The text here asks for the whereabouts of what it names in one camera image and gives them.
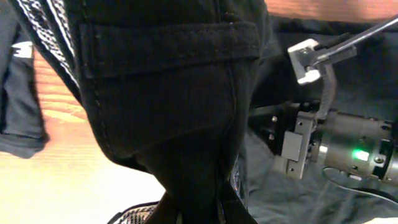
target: patterned fabric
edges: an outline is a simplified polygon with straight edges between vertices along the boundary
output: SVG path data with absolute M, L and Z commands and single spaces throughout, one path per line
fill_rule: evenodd
M 35 0 L 17 0 L 17 2 L 32 25 L 33 30 L 35 30 L 39 36 L 41 44 L 44 45 L 46 50 L 54 55 L 54 57 L 59 61 L 60 65 L 65 69 L 66 73 L 69 74 L 75 84 L 78 85 L 75 77 L 72 75 L 69 64 L 67 64 L 67 61 L 60 50 L 60 46 L 58 45 L 55 35 L 48 24 L 48 20 L 44 14 L 41 3 Z M 58 9 L 59 13 L 54 14 L 54 17 L 58 18 L 58 24 L 63 24 L 60 26 L 60 29 L 64 30 L 65 36 L 69 35 L 70 38 L 70 34 L 67 32 L 69 29 L 65 17 L 65 11 L 63 10 L 63 1 L 54 0 L 53 4 L 50 5 L 53 6 L 54 9 Z
M 118 219 L 108 224 L 144 224 L 155 208 L 156 205 L 149 205 L 126 210 Z

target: black jeans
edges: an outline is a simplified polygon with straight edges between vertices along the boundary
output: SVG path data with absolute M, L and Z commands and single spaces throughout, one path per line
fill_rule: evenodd
M 212 218 L 270 27 L 263 0 L 66 1 L 80 95 L 113 162 L 150 172 L 184 222 Z

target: seam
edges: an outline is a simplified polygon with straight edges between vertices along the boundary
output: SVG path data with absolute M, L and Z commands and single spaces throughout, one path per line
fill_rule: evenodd
M 188 58 L 188 57 L 197 57 L 205 54 L 214 54 L 214 53 L 220 53 L 220 52 L 228 52 L 228 51 L 234 51 L 234 50 L 242 50 L 242 49 L 258 49 L 258 45 L 246 45 L 246 46 L 241 46 L 241 47 L 233 47 L 233 48 L 225 48 L 225 49 L 215 49 L 215 50 L 204 50 L 201 52 L 190 52 L 186 54 L 178 54 L 173 57 L 167 57 L 167 58 L 162 58 L 162 59 L 157 59 L 157 58 L 146 58 L 145 60 L 120 60 L 120 61 L 100 61 L 98 62 L 99 66 L 111 64 L 111 65 L 119 65 L 119 64 L 124 64 L 124 63 L 142 63 L 142 62 L 158 62 L 158 61 L 164 61 L 164 60 L 170 60 L 170 59 L 176 59 L 176 58 Z
M 87 3 L 86 0 L 83 0 L 83 9 L 82 9 L 82 13 L 84 18 L 86 19 L 87 22 L 88 21 L 88 17 L 87 17 L 87 13 L 86 13 L 86 7 L 87 7 Z M 98 116 L 99 116 L 99 120 L 101 123 L 101 132 L 105 141 L 105 146 L 107 148 L 108 153 L 112 153 L 111 152 L 111 146 L 109 144 L 109 137 L 108 137 L 108 133 L 106 132 L 106 125 L 104 122 L 104 118 L 103 118 L 103 114 L 102 114 L 102 109 L 101 109 L 101 103 L 100 103 L 100 94 L 98 93 L 98 83 L 96 81 L 96 79 L 91 79 L 93 82 L 93 88 L 94 88 L 94 93 L 95 93 L 95 103 L 97 105 L 97 109 L 98 109 Z

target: wooden surface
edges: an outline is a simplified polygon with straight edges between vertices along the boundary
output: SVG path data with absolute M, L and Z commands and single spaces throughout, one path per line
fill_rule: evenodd
M 398 0 L 269 0 L 273 14 L 363 21 L 398 13 Z M 160 198 L 157 181 L 108 161 L 83 108 L 38 54 L 40 105 L 51 141 L 24 160 L 0 153 L 0 223 L 106 223 L 116 212 Z

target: screw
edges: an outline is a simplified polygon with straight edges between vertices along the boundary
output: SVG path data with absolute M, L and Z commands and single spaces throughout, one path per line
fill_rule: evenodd
M 376 158 L 374 158 L 374 161 L 375 161 L 375 163 L 380 164 L 380 163 L 383 163 L 383 162 L 384 162 L 384 159 L 383 159 L 383 158 L 380 158 L 380 157 L 376 157 Z

